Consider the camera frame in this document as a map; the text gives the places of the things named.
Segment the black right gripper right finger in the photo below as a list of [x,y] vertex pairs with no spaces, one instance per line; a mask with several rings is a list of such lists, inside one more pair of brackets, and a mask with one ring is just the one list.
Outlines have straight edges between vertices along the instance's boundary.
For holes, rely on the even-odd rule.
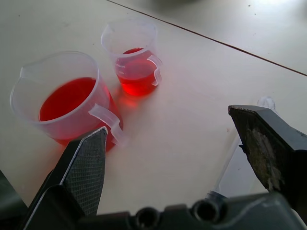
[[231,116],[256,177],[269,192],[281,193],[301,216],[307,216],[307,135],[273,110],[230,105]]

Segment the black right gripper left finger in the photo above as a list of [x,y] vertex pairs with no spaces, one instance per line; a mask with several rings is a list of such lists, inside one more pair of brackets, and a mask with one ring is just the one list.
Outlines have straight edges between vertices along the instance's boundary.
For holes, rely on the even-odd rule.
[[75,230],[97,214],[104,184],[107,128],[72,140],[35,195],[20,230]]

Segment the large beaker with red liquid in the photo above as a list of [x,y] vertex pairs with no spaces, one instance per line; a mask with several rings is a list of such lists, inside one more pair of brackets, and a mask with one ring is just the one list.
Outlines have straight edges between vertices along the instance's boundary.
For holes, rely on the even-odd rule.
[[82,52],[59,52],[23,66],[10,104],[17,116],[62,145],[100,127],[107,128],[107,150],[127,142],[98,64]]

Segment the small beaker with red liquid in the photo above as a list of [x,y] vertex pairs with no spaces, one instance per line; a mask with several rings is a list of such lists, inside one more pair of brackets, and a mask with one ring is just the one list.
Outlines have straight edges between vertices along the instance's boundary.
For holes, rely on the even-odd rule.
[[162,61],[156,53],[156,26],[149,21],[129,18],[110,22],[101,35],[115,74],[126,93],[152,93],[162,81]]

